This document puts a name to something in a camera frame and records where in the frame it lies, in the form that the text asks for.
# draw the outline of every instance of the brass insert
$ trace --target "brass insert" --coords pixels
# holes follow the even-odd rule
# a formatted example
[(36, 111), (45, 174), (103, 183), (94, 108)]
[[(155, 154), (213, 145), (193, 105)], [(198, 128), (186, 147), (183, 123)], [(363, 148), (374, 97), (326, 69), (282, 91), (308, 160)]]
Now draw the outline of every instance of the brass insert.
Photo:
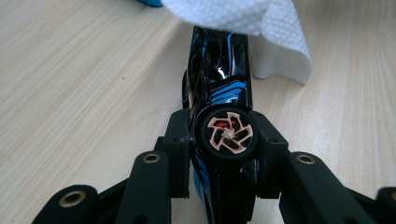
[(161, 158), (160, 155), (155, 154), (155, 153), (151, 153), (151, 154), (148, 154), (147, 156), (145, 156), (143, 158), (143, 161), (146, 162), (146, 163), (154, 163), (154, 162), (159, 161), (160, 158)]
[(310, 157), (308, 155), (305, 155), (305, 154), (298, 155), (297, 156), (297, 160), (302, 162), (302, 163), (308, 164), (308, 165), (311, 165), (311, 164), (315, 163), (315, 159), (314, 158), (312, 158), (312, 157)]
[(74, 190), (65, 194), (59, 201), (61, 207), (73, 207), (84, 201), (87, 194), (83, 190)]

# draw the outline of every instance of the wheel rim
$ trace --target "wheel rim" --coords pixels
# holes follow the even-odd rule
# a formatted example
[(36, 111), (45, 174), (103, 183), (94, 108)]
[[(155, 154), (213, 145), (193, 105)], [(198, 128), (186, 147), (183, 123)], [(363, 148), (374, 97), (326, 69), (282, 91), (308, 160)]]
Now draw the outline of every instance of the wheel rim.
[(210, 145), (218, 151), (239, 154), (250, 145), (253, 130), (246, 119), (235, 112), (224, 112), (207, 124)]

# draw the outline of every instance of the rear wheel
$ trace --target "rear wheel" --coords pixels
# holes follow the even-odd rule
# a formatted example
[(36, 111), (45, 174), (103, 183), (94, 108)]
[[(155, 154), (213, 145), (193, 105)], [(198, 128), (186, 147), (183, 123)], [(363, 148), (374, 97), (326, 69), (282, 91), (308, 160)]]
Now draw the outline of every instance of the rear wheel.
[(234, 107), (208, 113), (199, 130), (201, 150), (215, 160), (246, 161), (257, 145), (255, 123), (246, 112)]

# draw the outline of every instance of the light wood surface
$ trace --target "light wood surface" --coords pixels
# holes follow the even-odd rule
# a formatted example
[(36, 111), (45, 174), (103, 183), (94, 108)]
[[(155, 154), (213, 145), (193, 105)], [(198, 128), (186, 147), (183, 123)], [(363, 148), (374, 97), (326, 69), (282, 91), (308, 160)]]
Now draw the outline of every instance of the light wood surface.
[[(290, 150), (374, 197), (396, 186), (396, 3), (295, 5), (313, 73), (306, 85), (254, 78), (254, 108)], [(181, 108), (191, 31), (135, 0), (0, 1), (1, 223), (30, 223), (67, 186), (129, 175)], [(205, 222), (192, 183), (172, 220)], [(251, 223), (281, 222), (277, 201), (256, 201)]]

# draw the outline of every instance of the toy car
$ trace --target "toy car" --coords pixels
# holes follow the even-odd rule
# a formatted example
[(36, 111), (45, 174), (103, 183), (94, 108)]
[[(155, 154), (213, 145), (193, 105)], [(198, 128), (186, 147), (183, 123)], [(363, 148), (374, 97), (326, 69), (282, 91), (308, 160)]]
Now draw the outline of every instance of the toy car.
[(191, 109), (194, 183), (207, 222), (246, 223), (258, 169), (248, 38), (194, 27), (182, 100)]

